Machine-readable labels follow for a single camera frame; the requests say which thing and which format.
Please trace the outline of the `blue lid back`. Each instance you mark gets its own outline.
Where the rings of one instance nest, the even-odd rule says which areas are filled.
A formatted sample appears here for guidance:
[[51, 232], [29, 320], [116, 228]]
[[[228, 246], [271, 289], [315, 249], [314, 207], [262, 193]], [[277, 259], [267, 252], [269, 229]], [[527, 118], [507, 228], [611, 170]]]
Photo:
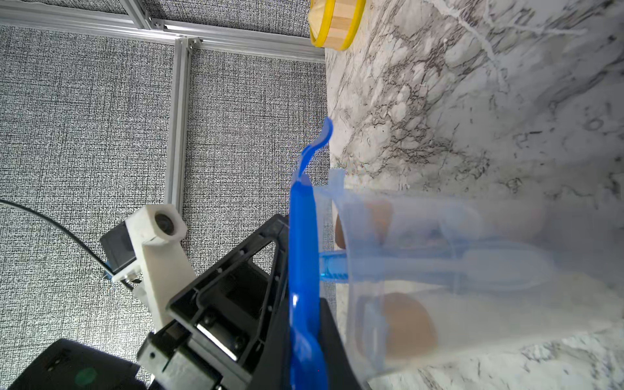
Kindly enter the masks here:
[[290, 384], [293, 389], [328, 389], [328, 373], [318, 340], [320, 331], [319, 236], [314, 187], [306, 168], [328, 144], [329, 118], [304, 148], [292, 174], [289, 201]]

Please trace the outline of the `orange cap bottle two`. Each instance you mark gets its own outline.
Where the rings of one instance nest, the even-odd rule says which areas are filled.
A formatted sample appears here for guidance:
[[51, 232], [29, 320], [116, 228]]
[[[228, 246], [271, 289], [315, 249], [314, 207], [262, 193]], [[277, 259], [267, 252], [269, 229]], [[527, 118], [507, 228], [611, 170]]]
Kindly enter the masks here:
[[363, 315], [356, 328], [358, 351], [385, 362], [430, 354], [438, 346], [438, 335], [427, 309], [413, 297], [391, 292], [383, 297], [358, 301]]

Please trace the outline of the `clear plastic container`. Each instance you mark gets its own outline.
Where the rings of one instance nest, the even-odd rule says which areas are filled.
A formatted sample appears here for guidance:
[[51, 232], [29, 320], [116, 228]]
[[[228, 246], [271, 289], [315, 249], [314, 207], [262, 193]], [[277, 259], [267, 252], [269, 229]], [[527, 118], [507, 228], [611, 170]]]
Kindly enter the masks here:
[[359, 380], [609, 328], [623, 229], [577, 203], [314, 190], [323, 281]]

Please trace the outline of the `blue toothbrush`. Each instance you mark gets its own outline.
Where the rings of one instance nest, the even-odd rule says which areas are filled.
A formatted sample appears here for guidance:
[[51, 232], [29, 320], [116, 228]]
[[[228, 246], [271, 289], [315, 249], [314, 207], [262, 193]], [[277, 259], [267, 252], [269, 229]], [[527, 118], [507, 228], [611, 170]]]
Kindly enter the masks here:
[[356, 258], [345, 251], [320, 255], [321, 279], [335, 283], [400, 280], [455, 290], [512, 292], [544, 284], [553, 273], [550, 253], [509, 242], [382, 250]]

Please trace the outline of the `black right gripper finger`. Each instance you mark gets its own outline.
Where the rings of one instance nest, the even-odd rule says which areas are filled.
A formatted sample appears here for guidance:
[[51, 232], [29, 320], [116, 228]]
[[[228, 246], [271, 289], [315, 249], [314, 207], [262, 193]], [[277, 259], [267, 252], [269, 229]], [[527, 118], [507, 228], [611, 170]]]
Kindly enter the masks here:
[[328, 375], [328, 388], [331, 390], [361, 390], [358, 379], [349, 364], [341, 336], [331, 313], [328, 301], [321, 298], [319, 345], [323, 352]]

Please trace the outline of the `orange cap bottle three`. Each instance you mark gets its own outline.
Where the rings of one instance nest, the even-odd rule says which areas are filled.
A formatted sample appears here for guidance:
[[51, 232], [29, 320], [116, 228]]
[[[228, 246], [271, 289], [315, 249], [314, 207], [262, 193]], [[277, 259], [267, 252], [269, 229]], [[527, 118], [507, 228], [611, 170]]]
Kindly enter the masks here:
[[335, 245], [346, 250], [349, 240], [368, 239], [377, 244], [386, 242], [393, 222], [393, 206], [389, 201], [365, 201], [348, 207], [346, 218], [339, 211], [335, 219]]

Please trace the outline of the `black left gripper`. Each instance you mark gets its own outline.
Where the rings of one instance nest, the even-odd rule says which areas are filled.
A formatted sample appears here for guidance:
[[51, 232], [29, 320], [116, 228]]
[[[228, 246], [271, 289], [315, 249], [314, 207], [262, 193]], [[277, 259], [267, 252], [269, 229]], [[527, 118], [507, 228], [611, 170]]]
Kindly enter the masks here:
[[165, 389], [290, 389], [288, 243], [276, 214], [175, 295], [140, 366]]

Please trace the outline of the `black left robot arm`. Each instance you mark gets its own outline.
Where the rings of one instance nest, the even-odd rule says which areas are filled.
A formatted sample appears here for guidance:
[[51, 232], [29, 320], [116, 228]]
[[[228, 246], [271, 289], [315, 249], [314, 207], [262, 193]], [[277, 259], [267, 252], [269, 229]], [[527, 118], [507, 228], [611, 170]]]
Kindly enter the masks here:
[[13, 382], [15, 389], [285, 389], [289, 347], [289, 220], [276, 214], [165, 306], [136, 362], [61, 339]]

